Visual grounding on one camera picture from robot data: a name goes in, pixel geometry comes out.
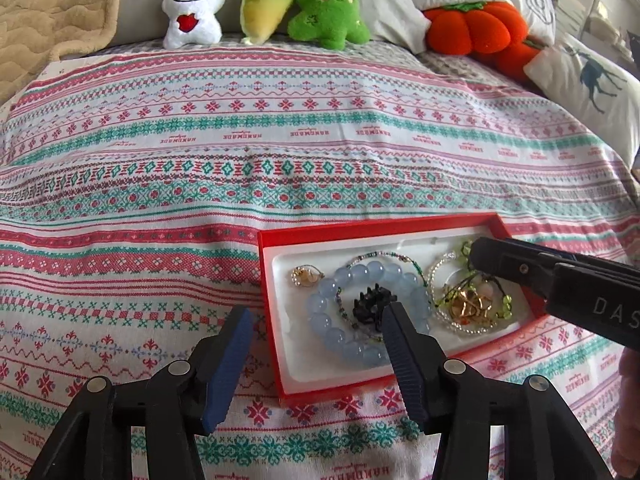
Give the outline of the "person right hand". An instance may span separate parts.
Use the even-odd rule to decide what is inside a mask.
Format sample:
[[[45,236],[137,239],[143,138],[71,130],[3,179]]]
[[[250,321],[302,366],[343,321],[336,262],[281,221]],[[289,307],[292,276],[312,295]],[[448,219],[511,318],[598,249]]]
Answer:
[[[639,365],[639,353],[625,349],[620,358],[620,405],[614,417],[611,457],[614,470],[625,478],[632,478],[640,463]]]

